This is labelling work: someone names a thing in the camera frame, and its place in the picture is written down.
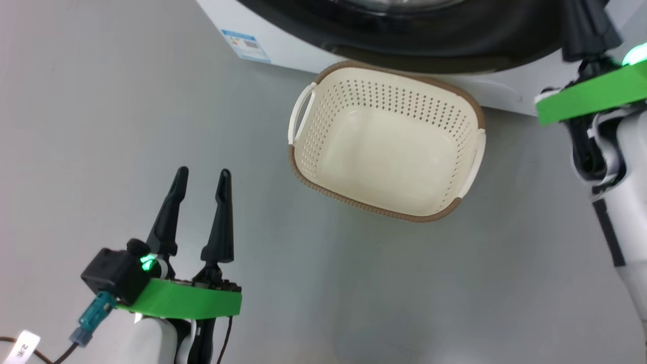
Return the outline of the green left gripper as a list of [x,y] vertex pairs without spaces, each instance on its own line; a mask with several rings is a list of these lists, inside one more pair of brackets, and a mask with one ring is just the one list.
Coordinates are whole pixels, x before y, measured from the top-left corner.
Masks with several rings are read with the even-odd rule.
[[[144,316],[172,320],[212,320],[239,315],[241,289],[238,286],[199,286],[192,281],[169,280],[152,275],[153,267],[163,265],[171,272],[168,256],[177,252],[176,226],[179,208],[187,193],[189,170],[181,166],[169,188],[152,226],[146,244],[151,253],[115,256],[115,299],[118,309]],[[201,260],[206,263],[230,263],[234,253],[233,177],[222,169],[215,194],[217,203],[212,228]],[[155,254],[163,254],[159,259]]]

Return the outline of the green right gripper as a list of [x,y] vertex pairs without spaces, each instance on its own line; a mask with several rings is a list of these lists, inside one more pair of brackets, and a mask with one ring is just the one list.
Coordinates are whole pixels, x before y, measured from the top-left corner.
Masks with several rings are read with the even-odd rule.
[[561,1],[562,60],[582,62],[576,80],[536,97],[542,125],[645,100],[646,44],[633,47],[621,62],[605,53],[623,44],[605,7],[605,1]]

